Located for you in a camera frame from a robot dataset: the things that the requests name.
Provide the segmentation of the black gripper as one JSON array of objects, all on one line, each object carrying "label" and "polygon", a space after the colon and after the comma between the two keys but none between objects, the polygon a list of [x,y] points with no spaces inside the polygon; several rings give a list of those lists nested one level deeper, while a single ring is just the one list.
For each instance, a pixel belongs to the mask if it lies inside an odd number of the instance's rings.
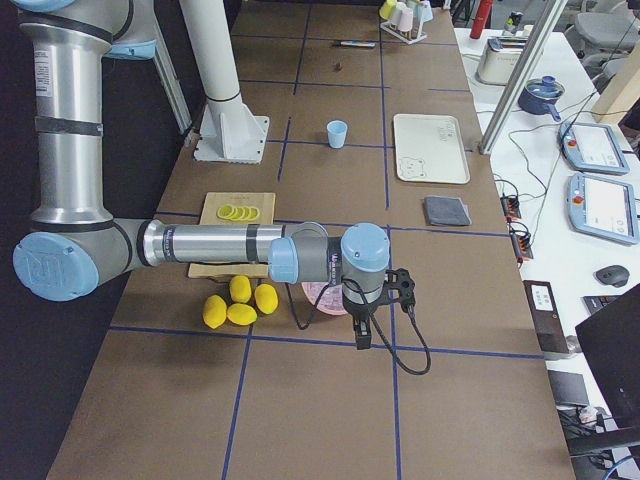
[{"label": "black gripper", "polygon": [[371,348],[370,305],[365,293],[348,286],[342,287],[344,309],[352,316],[354,338],[357,350]]}]

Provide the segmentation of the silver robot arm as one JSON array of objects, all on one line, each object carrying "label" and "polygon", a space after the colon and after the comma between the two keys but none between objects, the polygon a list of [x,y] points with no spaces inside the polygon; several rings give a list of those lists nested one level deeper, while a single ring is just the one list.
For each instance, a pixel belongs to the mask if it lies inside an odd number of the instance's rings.
[{"label": "silver robot arm", "polygon": [[371,345],[374,313],[391,287],[386,233],[371,223],[331,237],[313,222],[175,225],[119,219],[103,205],[104,57],[148,59],[160,31],[150,1],[21,1],[34,49],[40,205],[15,247],[21,283],[70,301],[143,266],[167,262],[265,264],[276,282],[325,281],[342,289],[358,349]]}]

